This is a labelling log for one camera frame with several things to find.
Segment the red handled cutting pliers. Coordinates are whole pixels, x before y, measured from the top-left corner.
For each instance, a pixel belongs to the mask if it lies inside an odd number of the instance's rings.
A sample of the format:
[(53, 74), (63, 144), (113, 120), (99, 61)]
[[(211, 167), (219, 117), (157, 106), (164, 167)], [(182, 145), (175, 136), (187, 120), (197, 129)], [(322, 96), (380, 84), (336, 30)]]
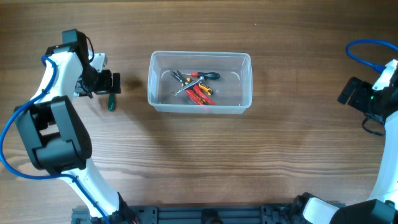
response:
[(185, 93), (197, 105), (216, 105), (210, 98), (214, 92), (206, 84), (197, 83), (195, 86), (185, 90)]

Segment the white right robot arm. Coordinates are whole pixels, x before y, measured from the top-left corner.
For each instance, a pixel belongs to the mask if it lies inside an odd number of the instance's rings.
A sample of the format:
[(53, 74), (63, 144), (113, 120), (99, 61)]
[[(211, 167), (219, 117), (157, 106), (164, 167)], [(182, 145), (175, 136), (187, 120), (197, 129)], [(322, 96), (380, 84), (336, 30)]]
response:
[(243, 207), (130, 207), (135, 223), (397, 223), (397, 69), (374, 83), (348, 80), (338, 102), (384, 126), (385, 146), (376, 183), (364, 202), (326, 202), (308, 192), (292, 203)]

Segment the green handled screwdriver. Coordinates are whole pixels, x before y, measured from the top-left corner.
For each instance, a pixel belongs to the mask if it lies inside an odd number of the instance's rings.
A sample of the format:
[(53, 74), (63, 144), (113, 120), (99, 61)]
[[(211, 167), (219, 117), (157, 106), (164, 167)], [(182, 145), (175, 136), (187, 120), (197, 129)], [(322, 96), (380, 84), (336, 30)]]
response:
[(108, 110), (114, 111), (116, 109), (116, 95), (111, 93), (108, 98)]

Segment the orange black needle-nose pliers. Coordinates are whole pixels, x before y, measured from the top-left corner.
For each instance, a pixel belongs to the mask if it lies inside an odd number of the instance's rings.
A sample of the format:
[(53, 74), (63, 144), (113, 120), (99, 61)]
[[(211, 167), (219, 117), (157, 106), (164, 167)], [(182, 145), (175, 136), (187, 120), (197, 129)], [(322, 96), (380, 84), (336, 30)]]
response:
[(197, 105), (216, 105), (211, 100), (210, 96), (214, 94), (212, 88), (210, 88), (205, 81), (219, 79), (220, 75), (214, 72), (193, 72), (193, 73), (181, 73), (180, 71), (171, 71), (171, 76), (181, 84), (175, 95), (181, 92), (185, 92), (186, 95)]

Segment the small silver wrench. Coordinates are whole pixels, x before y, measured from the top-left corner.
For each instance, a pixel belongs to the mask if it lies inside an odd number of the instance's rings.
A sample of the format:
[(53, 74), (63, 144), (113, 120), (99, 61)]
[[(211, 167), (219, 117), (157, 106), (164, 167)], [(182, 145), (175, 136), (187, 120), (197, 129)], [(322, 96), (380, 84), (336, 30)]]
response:
[(184, 90), (187, 90), (187, 89), (189, 89), (189, 88), (195, 86), (197, 83), (199, 83), (199, 82), (201, 82), (201, 81), (204, 81), (204, 80), (205, 80), (205, 77), (204, 77), (204, 76), (200, 76), (199, 79), (197, 79), (197, 80), (195, 80), (194, 82), (191, 82), (191, 83), (189, 83), (189, 84), (183, 86), (181, 89), (179, 89), (179, 90), (176, 92), (175, 96), (177, 96), (180, 92), (182, 92), (182, 91), (184, 91)]

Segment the red black screwdriver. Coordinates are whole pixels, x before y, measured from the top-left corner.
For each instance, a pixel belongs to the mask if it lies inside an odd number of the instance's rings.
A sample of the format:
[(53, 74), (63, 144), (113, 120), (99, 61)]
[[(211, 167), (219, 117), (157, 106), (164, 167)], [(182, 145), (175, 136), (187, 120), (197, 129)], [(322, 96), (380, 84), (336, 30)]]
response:
[(210, 80), (217, 80), (220, 78), (220, 74), (216, 72), (180, 73), (180, 75), (182, 75), (184, 80), (188, 79), (188, 77), (195, 77), (195, 78), (204, 77), (205, 79), (210, 79)]

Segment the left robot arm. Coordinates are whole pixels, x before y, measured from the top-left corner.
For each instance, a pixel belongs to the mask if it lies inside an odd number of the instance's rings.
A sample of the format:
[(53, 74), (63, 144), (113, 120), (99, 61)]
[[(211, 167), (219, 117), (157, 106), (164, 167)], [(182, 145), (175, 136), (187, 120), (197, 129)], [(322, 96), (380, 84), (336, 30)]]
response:
[(105, 68), (106, 54), (96, 54), (76, 29), (64, 31), (62, 44), (49, 47), (41, 61), (39, 89), (8, 121), (16, 125), (30, 162), (47, 171), (46, 179), (66, 182), (88, 207), (91, 223), (139, 223), (96, 168), (90, 135), (72, 104), (75, 97), (119, 94), (120, 74)]

